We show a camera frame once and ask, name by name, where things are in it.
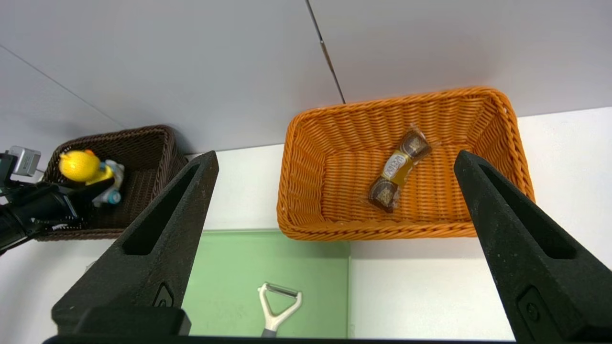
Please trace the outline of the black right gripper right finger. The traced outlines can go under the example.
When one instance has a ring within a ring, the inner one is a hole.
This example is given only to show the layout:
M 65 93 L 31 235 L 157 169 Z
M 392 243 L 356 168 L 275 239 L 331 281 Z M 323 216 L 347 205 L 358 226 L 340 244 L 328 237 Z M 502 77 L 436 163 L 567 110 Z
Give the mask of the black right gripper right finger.
M 514 336 L 610 338 L 610 268 L 485 159 L 454 173 Z

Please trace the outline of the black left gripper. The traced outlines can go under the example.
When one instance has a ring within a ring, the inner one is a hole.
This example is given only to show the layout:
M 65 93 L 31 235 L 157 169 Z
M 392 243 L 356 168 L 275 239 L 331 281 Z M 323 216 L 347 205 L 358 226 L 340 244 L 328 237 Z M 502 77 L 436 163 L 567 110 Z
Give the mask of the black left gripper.
M 70 190 L 43 188 L 1 205 L 1 252 L 40 237 L 59 225 L 79 220 L 78 213 L 102 204 L 115 204 L 115 179 Z

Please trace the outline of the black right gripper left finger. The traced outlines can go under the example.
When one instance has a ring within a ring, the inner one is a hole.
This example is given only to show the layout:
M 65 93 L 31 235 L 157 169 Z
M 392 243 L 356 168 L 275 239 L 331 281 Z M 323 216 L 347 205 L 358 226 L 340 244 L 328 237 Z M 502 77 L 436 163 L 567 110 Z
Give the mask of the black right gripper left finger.
M 188 335 L 182 309 L 219 173 L 193 159 L 53 306 L 59 337 Z

